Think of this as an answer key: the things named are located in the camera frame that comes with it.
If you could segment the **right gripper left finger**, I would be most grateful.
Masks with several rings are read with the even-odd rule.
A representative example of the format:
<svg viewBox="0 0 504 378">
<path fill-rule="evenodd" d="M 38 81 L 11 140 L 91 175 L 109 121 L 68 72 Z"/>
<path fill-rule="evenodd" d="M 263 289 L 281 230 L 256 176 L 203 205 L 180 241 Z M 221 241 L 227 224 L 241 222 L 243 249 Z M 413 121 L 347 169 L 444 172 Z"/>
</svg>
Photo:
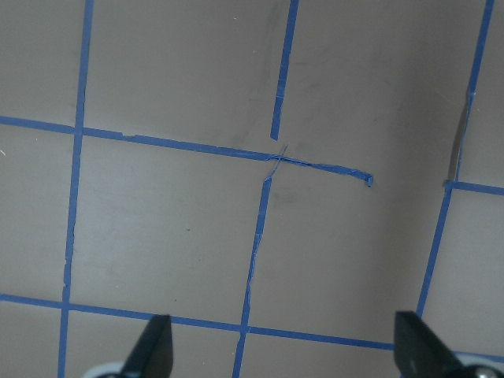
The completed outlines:
<svg viewBox="0 0 504 378">
<path fill-rule="evenodd" d="M 169 378 L 172 367 L 171 317 L 156 315 L 147 323 L 118 376 Z"/>
</svg>

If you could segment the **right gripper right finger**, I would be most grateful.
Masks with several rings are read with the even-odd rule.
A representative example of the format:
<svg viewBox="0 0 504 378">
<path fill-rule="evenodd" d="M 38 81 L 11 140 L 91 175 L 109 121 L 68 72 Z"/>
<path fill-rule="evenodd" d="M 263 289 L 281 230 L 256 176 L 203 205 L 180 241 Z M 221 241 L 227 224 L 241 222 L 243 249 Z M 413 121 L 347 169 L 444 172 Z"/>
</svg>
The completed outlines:
<svg viewBox="0 0 504 378">
<path fill-rule="evenodd" d="M 394 360 L 405 378 L 473 376 L 413 311 L 395 313 Z"/>
</svg>

